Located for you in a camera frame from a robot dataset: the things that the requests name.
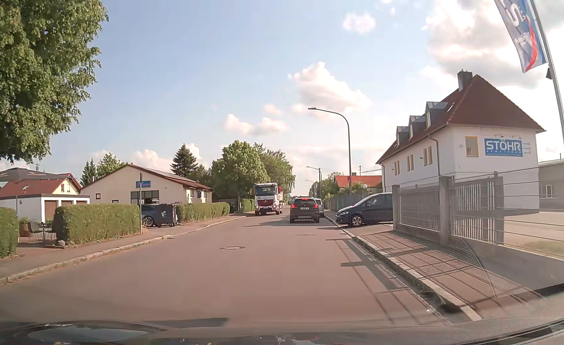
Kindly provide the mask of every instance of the fence post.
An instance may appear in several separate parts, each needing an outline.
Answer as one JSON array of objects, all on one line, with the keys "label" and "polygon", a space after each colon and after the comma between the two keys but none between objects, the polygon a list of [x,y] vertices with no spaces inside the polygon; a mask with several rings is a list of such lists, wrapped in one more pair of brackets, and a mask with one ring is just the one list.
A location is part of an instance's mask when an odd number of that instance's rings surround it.
[{"label": "fence post", "polygon": [[399,197],[399,185],[392,185],[393,191],[393,231],[399,229],[401,224],[401,199]]},{"label": "fence post", "polygon": [[504,178],[497,175],[497,171],[493,173],[493,193],[494,202],[493,211],[495,212],[495,244],[504,243]]},{"label": "fence post", "polygon": [[440,185],[440,244],[447,244],[448,239],[450,238],[452,182],[452,176],[440,176],[438,179],[438,184]]}]

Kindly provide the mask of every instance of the car wheel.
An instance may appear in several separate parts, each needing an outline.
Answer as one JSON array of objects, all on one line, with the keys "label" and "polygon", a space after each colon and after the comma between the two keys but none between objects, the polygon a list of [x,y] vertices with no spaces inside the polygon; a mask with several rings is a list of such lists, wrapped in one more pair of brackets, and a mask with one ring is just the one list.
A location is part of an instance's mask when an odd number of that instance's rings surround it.
[{"label": "car wheel", "polygon": [[363,225],[363,217],[360,214],[355,214],[350,218],[350,226],[361,226]]},{"label": "car wheel", "polygon": [[150,216],[145,216],[145,217],[143,217],[143,224],[146,227],[153,226],[154,225],[154,219]]}]

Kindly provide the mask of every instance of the curb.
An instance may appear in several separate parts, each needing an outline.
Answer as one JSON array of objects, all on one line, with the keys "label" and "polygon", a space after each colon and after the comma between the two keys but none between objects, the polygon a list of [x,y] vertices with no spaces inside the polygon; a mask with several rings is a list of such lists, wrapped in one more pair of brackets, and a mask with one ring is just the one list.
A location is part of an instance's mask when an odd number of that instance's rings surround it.
[{"label": "curb", "polygon": [[[206,225],[202,228],[194,229],[194,230],[191,230],[191,231],[186,231],[185,233],[181,233],[181,234],[178,234],[178,235],[192,233],[192,232],[195,232],[195,231],[199,231],[199,230],[202,230],[202,229],[209,228],[209,227],[214,226],[214,225],[223,224],[223,223],[226,223],[226,222],[231,222],[232,220],[236,220],[236,219],[240,219],[240,218],[244,218],[244,217],[245,216],[225,219],[221,222],[208,224],[208,225]],[[13,282],[17,282],[20,279],[23,279],[23,278],[26,278],[26,277],[31,277],[31,276],[34,276],[36,274],[53,271],[53,270],[56,270],[57,268],[77,265],[79,263],[86,262],[88,260],[93,260],[93,259],[96,259],[96,258],[99,258],[99,257],[103,257],[105,255],[109,255],[109,254],[113,254],[113,253],[117,253],[117,252],[124,252],[126,250],[130,250],[130,249],[133,249],[133,248],[145,246],[146,244],[158,242],[158,241],[161,241],[163,239],[174,239],[178,235],[166,234],[164,236],[159,236],[159,237],[151,238],[151,239],[145,239],[143,241],[127,244],[125,246],[101,250],[100,252],[84,255],[84,256],[81,256],[81,257],[72,258],[72,259],[69,259],[67,261],[47,264],[46,266],[41,266],[41,267],[37,267],[37,268],[32,268],[30,270],[18,272],[18,273],[15,273],[15,274],[10,274],[8,276],[0,278],[0,286],[7,285],[7,284],[10,284],[10,283],[13,283]]]},{"label": "curb", "polygon": [[425,278],[419,272],[416,272],[413,268],[410,268],[405,263],[399,261],[397,258],[391,256],[384,250],[376,247],[374,244],[370,243],[368,240],[364,239],[361,236],[356,236],[355,234],[345,230],[340,225],[335,223],[331,217],[325,215],[325,218],[329,219],[335,226],[337,226],[341,231],[344,231],[348,236],[351,237],[353,241],[355,241],[361,247],[367,249],[370,253],[372,253],[378,260],[385,262],[390,268],[392,268],[395,272],[400,274],[403,278],[410,281],[414,286],[418,287],[421,291],[425,292],[435,292],[438,294],[446,304],[454,305],[460,312],[464,313],[470,320],[478,321],[481,320],[482,317],[476,313],[475,310],[471,309],[466,303],[461,301],[459,298],[455,297],[453,294],[446,291],[443,287],[439,286],[432,280]]}]

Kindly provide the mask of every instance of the street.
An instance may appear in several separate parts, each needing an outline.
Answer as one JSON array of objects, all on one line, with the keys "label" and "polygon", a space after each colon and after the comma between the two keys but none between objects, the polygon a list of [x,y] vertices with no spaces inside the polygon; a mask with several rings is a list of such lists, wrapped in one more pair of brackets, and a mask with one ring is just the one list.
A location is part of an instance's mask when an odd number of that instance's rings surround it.
[{"label": "street", "polygon": [[290,224],[288,212],[0,287],[0,321],[76,319],[224,327],[449,322],[326,218]]}]

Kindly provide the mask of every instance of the brick pavement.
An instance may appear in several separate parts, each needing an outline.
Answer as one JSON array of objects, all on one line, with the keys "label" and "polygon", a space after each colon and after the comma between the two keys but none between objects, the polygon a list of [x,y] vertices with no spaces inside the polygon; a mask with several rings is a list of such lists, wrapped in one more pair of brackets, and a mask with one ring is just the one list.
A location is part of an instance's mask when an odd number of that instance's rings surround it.
[{"label": "brick pavement", "polygon": [[439,244],[393,231],[389,225],[348,228],[459,298],[483,318],[526,316],[522,308],[539,295],[516,282],[484,270],[478,260],[462,260]]},{"label": "brick pavement", "polygon": [[23,254],[21,257],[7,258],[0,260],[0,278],[9,276],[10,274],[16,274],[31,270],[33,268],[50,265],[57,262],[64,262],[76,257],[82,257],[85,255],[100,252],[102,250],[111,249],[115,247],[121,247],[135,242],[157,238],[166,234],[182,234],[187,231],[196,230],[207,226],[209,224],[214,224],[225,219],[230,219],[238,216],[246,216],[245,214],[231,215],[228,217],[221,217],[216,219],[210,219],[203,222],[188,223],[181,226],[162,227],[162,228],[150,228],[148,232],[128,236],[118,239],[109,239],[107,241],[85,244],[79,247],[65,248],[65,249],[54,249],[45,247],[20,247],[17,252]]}]

